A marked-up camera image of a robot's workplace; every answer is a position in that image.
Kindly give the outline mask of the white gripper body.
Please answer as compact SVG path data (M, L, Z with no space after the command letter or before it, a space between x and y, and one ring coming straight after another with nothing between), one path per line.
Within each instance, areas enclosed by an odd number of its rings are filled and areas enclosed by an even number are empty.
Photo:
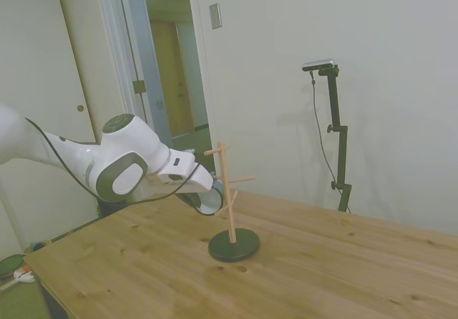
M171 163L157 176L157 194L208 192L213 185L212 175L197 162Z

